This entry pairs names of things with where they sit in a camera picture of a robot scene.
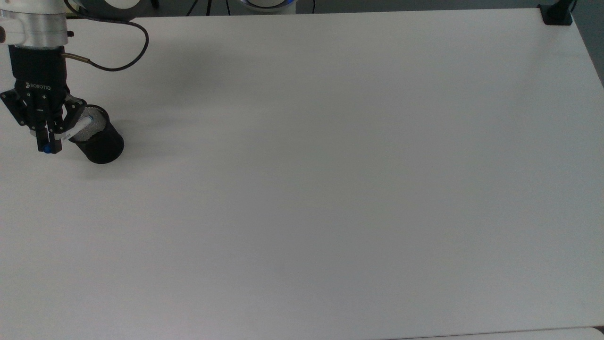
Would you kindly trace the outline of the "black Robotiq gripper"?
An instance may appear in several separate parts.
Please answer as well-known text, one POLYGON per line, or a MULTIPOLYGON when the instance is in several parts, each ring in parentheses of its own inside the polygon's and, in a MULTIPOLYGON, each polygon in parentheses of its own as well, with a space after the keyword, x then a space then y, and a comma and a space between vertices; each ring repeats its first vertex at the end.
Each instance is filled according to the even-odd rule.
POLYGON ((67 94, 67 67, 64 46, 27 48, 9 46, 9 61, 15 78, 13 90, 1 93, 7 110, 20 126, 36 137, 37 150, 62 151, 69 140, 88 125, 83 118, 87 103, 67 94))

